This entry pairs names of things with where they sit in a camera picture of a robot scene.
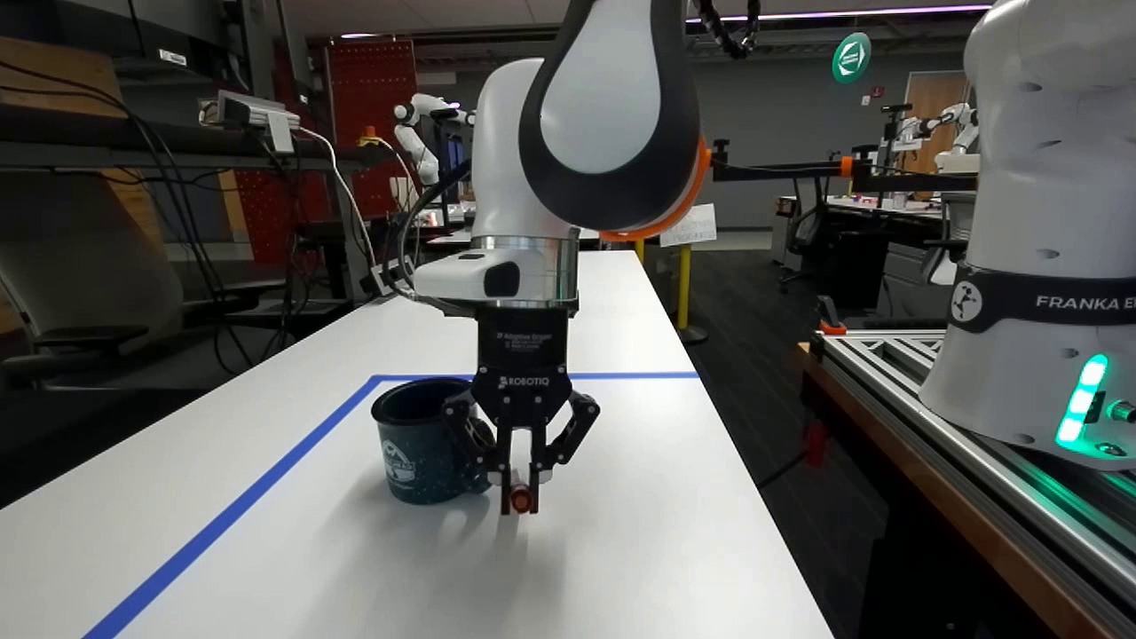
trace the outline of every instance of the chair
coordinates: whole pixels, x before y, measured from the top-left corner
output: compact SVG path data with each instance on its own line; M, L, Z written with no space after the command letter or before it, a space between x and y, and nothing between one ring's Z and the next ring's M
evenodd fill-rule
M32 345L0 363L9 386L204 393L229 379L229 367L204 367L219 319L255 308L281 282L185 303L162 250L102 176L0 175L0 289Z

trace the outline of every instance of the dark blue cup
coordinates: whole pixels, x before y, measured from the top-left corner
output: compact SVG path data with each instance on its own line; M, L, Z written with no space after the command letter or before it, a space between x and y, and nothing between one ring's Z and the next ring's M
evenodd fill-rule
M486 491L478 439L490 435L470 413L449 413L470 379L413 379L377 396L387 485L407 505L442 505Z

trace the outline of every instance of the led light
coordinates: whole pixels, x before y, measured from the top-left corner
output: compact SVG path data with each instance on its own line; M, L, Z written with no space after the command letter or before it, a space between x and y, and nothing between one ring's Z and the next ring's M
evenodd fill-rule
M1090 392L1075 392L1070 400L1070 416L1087 418L1095 408L1095 393Z
M1058 439L1074 444L1074 439L1080 439L1080 433L1084 433L1084 421L1080 418L1064 418L1063 428L1058 428Z
M1106 376L1108 376L1108 355L1095 355L1090 363L1087 363L1087 368L1080 373L1080 386L1102 386L1106 383Z

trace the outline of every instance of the floor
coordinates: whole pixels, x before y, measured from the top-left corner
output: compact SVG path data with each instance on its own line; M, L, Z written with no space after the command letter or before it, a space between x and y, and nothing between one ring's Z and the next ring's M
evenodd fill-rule
M650 276L674 308L674 254L655 253ZM831 627L855 635L870 548L883 534L889 509L833 444L825 465L790 465L810 428L796 342L817 325L813 289L774 266L764 250L712 250L694 266L694 324L712 336L694 345L694 358L785 543Z

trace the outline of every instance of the blue tape line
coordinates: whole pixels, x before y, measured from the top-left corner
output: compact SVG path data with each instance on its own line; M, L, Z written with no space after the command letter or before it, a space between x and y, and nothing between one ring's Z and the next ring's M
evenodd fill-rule
M380 383L407 383L424 376L373 376L342 408L333 408L304 439L300 439L275 469L267 469L235 505L198 530L168 564L161 564L135 592L129 592L88 639L122 635L157 596L162 596L235 523L242 523L301 459L310 459ZM701 373L577 373L571 379L701 379Z

